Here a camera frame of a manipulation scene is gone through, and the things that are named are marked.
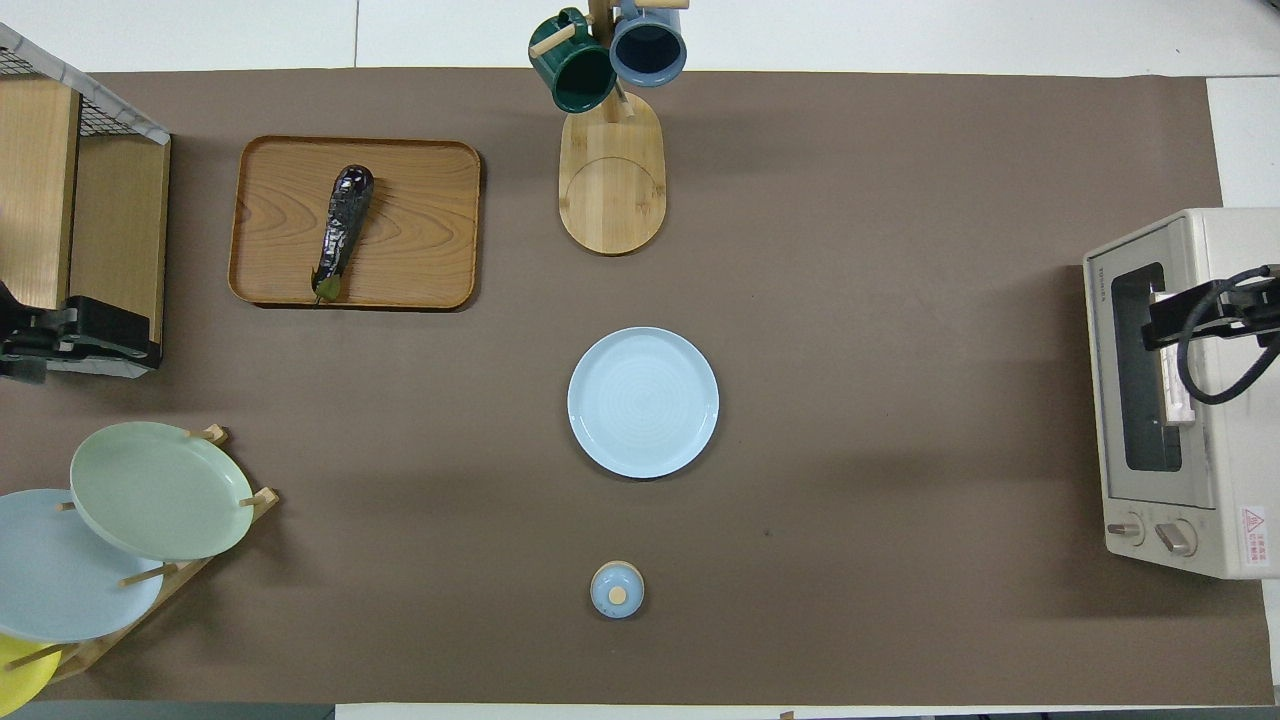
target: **metal mesh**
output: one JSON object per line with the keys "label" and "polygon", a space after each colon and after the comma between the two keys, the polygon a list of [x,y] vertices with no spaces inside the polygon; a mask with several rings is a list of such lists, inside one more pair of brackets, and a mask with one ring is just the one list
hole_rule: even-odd
{"label": "metal mesh", "polygon": [[31,63],[14,55],[8,47],[0,47],[0,76],[36,76],[40,72]]}
{"label": "metal mesh", "polygon": [[[0,47],[0,76],[41,76],[44,73],[31,67],[31,63],[14,55],[8,47]],[[104,113],[97,105],[81,97],[81,137],[96,135],[137,135],[133,128]]]}

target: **blue mug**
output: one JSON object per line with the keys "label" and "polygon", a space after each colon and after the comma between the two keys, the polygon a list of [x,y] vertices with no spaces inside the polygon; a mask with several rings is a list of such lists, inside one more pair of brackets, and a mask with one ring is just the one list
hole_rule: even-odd
{"label": "blue mug", "polygon": [[687,56],[680,10],[641,9],[635,0],[622,0],[621,5],[622,18],[609,45],[613,72],[636,87],[658,87],[676,79]]}

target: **yellow plate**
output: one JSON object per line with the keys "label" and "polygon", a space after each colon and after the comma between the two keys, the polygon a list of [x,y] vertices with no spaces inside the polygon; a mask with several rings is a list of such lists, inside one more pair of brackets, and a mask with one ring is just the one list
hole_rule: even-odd
{"label": "yellow plate", "polygon": [[5,670],[4,665],[10,660],[31,655],[44,647],[49,647],[49,643],[33,643],[10,638],[9,635],[0,635],[0,717],[27,705],[28,700],[36,697],[49,684],[49,679],[54,676],[54,670],[58,669],[58,662],[61,660],[63,653],[46,655],[35,662],[28,662],[13,670]]}

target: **green plate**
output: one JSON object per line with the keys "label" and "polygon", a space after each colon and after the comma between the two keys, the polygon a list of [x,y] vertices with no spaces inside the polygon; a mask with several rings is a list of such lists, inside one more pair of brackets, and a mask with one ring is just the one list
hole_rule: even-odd
{"label": "green plate", "polygon": [[248,530],[253,492],[211,442],[160,423],[122,423],[91,434],[72,457],[76,509],[102,539],[141,557],[197,560]]}

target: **blue lid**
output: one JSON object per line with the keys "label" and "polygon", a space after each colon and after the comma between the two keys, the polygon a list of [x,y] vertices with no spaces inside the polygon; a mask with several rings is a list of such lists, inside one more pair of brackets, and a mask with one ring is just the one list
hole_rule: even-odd
{"label": "blue lid", "polygon": [[605,618],[631,616],[644,602],[644,578],[635,565],[613,560],[591,578],[591,605]]}

